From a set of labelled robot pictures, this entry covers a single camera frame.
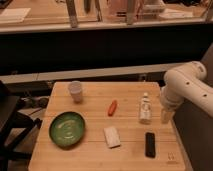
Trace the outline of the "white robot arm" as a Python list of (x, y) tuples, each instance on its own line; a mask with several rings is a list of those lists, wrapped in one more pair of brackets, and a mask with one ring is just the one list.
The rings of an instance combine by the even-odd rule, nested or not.
[(199, 61), (185, 63), (165, 73), (165, 86), (161, 88), (159, 95), (163, 124), (173, 118), (185, 99), (213, 117), (213, 88), (203, 82), (206, 76), (207, 70)]

